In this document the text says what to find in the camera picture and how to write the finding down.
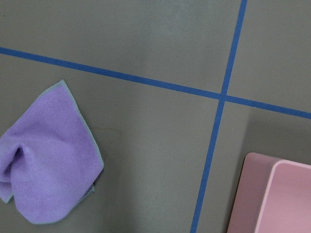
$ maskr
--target gray floor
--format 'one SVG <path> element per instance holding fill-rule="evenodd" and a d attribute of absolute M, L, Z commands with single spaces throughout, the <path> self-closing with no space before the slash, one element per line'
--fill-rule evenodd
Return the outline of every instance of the gray floor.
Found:
<path fill-rule="evenodd" d="M 0 3 L 0 47 L 220 93 L 240 1 Z M 310 4 L 249 0 L 228 94 L 311 112 Z M 0 54 L 0 134 L 64 79 L 105 170 L 65 219 L 8 233 L 190 231 L 217 100 Z M 310 120 L 225 103 L 198 233 L 225 233 L 248 152 L 311 164 Z"/>

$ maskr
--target pink plastic container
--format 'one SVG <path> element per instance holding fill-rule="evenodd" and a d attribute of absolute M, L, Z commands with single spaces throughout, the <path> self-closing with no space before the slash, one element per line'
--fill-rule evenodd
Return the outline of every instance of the pink plastic container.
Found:
<path fill-rule="evenodd" d="M 311 233 L 311 166 L 248 154 L 227 233 Z"/>

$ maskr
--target pink bin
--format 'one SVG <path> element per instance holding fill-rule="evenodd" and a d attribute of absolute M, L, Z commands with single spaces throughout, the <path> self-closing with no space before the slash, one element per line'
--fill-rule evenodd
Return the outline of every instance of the pink bin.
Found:
<path fill-rule="evenodd" d="M 227 233 L 311 233 L 311 166 L 248 154 Z"/>

